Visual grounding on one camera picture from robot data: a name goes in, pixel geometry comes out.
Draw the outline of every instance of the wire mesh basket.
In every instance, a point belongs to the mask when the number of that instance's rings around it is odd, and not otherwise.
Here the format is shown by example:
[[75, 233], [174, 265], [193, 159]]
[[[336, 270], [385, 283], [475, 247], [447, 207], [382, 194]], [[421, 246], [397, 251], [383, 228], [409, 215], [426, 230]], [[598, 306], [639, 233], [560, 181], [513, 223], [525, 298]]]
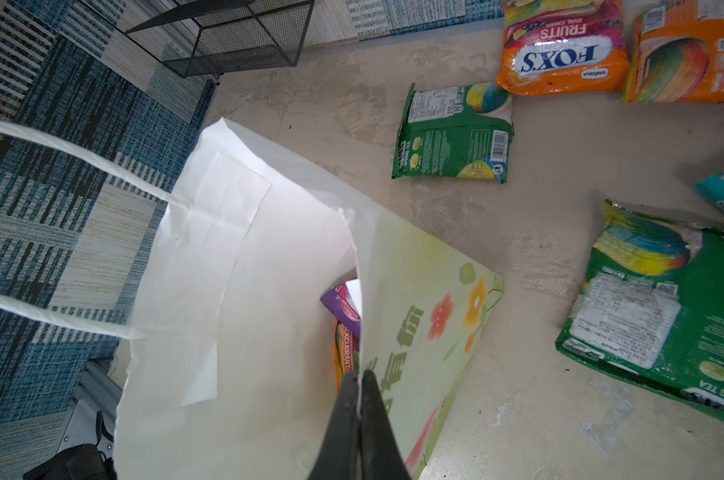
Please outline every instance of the wire mesh basket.
[[162, 59], [183, 78], [294, 67], [313, 5], [314, 0], [197, 0], [159, 14], [126, 34], [139, 44], [150, 43], [156, 28], [165, 37], [185, 38], [185, 45], [174, 43], [171, 58], [165, 52]]

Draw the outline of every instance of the ingredients label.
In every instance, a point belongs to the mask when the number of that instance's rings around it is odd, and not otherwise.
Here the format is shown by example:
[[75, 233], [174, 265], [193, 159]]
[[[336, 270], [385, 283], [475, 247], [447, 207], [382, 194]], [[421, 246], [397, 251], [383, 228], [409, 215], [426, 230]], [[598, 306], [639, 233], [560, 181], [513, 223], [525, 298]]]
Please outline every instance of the ingredients label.
[[698, 0], [698, 19], [724, 18], [724, 0]]
[[446, 118], [463, 111], [463, 87], [416, 91], [410, 106], [408, 123]]
[[666, 26], [666, 6], [651, 8], [642, 18], [642, 34], [652, 32]]
[[643, 369], [655, 364], [681, 304], [676, 296], [597, 274], [572, 322], [573, 336]]

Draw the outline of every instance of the printed flower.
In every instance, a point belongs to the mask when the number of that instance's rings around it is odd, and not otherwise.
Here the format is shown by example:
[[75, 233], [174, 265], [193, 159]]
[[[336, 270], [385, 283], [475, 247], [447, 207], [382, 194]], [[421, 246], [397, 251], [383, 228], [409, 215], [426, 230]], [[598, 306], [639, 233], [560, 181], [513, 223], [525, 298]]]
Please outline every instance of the printed flower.
[[423, 427], [423, 431], [420, 434], [420, 438], [418, 438], [417, 443], [415, 443], [415, 446], [413, 447], [413, 450], [410, 452], [409, 456], [407, 457], [407, 461], [405, 462], [405, 467], [407, 468], [407, 473], [412, 475], [415, 472], [415, 469], [418, 467], [418, 462], [423, 455], [423, 449], [425, 448], [425, 442], [429, 439], [429, 433], [431, 433], [431, 426], [434, 425], [434, 417], [436, 417], [436, 411], [439, 410], [439, 407], [437, 406], [434, 408], [434, 411], [431, 412], [431, 416], [426, 421], [425, 426]]
[[482, 276], [474, 289], [471, 290], [471, 295], [469, 295], [469, 311], [465, 313], [463, 319], [464, 329], [473, 330], [479, 324], [479, 313], [482, 312], [485, 300], [487, 300], [487, 286], [485, 285], [485, 278]]
[[469, 339], [465, 341], [465, 352], [471, 352], [471, 347], [474, 346], [474, 334], [469, 335]]
[[445, 298], [436, 304], [434, 311], [431, 312], [431, 330], [429, 330], [429, 340], [439, 338], [447, 328], [447, 320], [453, 314], [453, 298], [448, 293]]

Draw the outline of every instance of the orange flower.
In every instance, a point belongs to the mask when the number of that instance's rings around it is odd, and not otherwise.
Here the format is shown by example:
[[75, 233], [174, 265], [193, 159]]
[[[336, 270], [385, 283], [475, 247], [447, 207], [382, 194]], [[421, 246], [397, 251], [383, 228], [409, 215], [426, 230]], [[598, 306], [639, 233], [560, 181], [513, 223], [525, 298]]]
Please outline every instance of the orange flower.
[[471, 347], [474, 346], [474, 334], [469, 335], [469, 339], [465, 341], [465, 352], [471, 351]]
[[447, 328], [447, 320], [453, 314], [453, 298], [448, 293], [445, 298], [436, 304], [434, 311], [431, 312], [431, 330], [429, 330], [429, 340], [439, 338]]
[[487, 300], [487, 286], [485, 285], [485, 278], [482, 276], [474, 289], [471, 290], [471, 295], [469, 295], [469, 311], [465, 313], [463, 319], [464, 329], [473, 330], [479, 324], [479, 313], [482, 312], [485, 300]]

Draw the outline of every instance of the paper bag handle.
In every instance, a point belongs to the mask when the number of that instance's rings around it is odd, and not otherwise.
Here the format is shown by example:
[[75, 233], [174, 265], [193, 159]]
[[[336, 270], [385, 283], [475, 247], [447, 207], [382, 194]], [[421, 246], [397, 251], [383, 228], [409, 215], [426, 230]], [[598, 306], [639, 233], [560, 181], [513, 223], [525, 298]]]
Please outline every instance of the paper bag handle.
[[93, 167], [103, 170], [107, 174], [114, 175], [117, 178], [121, 178], [127, 183], [135, 185], [137, 188], [145, 191], [147, 194], [154, 195], [169, 204], [181, 206], [186, 210], [191, 208], [191, 202], [178, 198], [173, 194], [169, 194], [162, 188], [156, 187], [155, 185], [149, 184], [146, 180], [143, 180], [126, 168], [122, 168], [114, 162], [108, 161], [100, 155], [93, 153], [86, 148], [82, 148], [79, 145], [73, 144], [70, 141], [62, 140], [34, 128], [24, 127], [23, 125], [13, 124], [2, 120], [0, 120], [0, 134], [9, 135], [22, 140], [28, 140], [35, 144], [55, 148], [56, 150], [73, 155], [74, 157], [81, 158]]
[[[0, 120], [0, 134], [21, 138], [23, 140], [28, 140], [36, 144], [66, 152], [69, 155], [81, 158], [93, 167], [105, 171], [107, 174], [114, 175], [129, 184], [135, 185], [137, 188], [140, 188], [146, 193], [154, 195], [169, 204], [174, 204], [187, 210], [191, 208], [191, 202], [178, 198], [173, 194], [169, 194], [163, 189], [149, 184], [147, 181], [139, 178], [126, 168], [119, 167], [117, 164], [108, 161], [100, 155], [94, 154], [90, 150], [79, 147], [79, 145], [75, 145], [69, 141], [53, 137], [50, 134], [46, 134], [34, 128], [24, 127], [22, 125], [12, 124], [2, 120]], [[5, 295], [0, 295], [0, 309], [6, 312], [15, 313], [16, 315], [24, 316], [31, 320], [36, 320], [38, 322], [49, 323], [50, 325], [61, 326], [73, 330], [81, 330], [83, 332], [117, 336], [119, 338], [129, 340], [145, 336], [130, 326], [118, 325], [117, 323], [99, 322], [97, 320], [88, 320], [73, 315], [63, 315], [61, 313], [39, 308], [38, 306], [34, 306]]]
[[117, 323], [99, 322], [98, 320], [88, 320], [81, 318], [80, 316], [63, 315], [58, 312], [39, 308], [38, 306], [14, 299], [11, 296], [0, 295], [0, 309], [5, 312], [24, 316], [27, 319], [49, 323], [50, 325], [62, 326], [73, 330], [81, 330], [83, 332], [118, 336], [119, 338], [129, 340], [140, 339], [146, 336], [130, 326], [118, 325]]

